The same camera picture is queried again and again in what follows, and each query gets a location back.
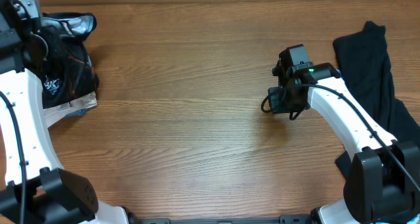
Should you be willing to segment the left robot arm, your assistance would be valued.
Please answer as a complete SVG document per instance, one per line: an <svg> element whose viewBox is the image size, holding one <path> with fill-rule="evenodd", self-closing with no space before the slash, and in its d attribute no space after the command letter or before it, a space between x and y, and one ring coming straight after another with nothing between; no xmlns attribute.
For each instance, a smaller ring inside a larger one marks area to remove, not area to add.
<svg viewBox="0 0 420 224"><path fill-rule="evenodd" d="M91 13L46 14L38 0L1 0L1 214L14 223L137 222L66 171L49 134L64 116L96 105L99 80L83 44L95 28Z"/></svg>

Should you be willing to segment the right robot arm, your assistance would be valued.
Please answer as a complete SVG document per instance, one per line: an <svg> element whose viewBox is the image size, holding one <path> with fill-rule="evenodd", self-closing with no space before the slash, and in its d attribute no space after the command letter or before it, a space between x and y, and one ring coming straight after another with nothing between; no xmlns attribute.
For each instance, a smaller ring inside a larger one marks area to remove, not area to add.
<svg viewBox="0 0 420 224"><path fill-rule="evenodd" d="M316 110L341 140L350 159L343 197L308 215L281 223L417 223L419 149L383 129L351 95L330 64L315 65L303 45L286 48L272 73L278 86L263 100L273 114L295 120Z"/></svg>

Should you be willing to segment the black orange patterned jersey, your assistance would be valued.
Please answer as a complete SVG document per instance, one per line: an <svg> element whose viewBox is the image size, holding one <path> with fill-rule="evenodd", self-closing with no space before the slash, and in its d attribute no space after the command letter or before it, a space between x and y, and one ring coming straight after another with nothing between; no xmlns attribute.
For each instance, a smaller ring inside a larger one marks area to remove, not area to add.
<svg viewBox="0 0 420 224"><path fill-rule="evenodd" d="M40 36L48 45L41 82L43 108L52 108L97 90L99 78L83 42L95 30L92 13L45 13Z"/></svg>

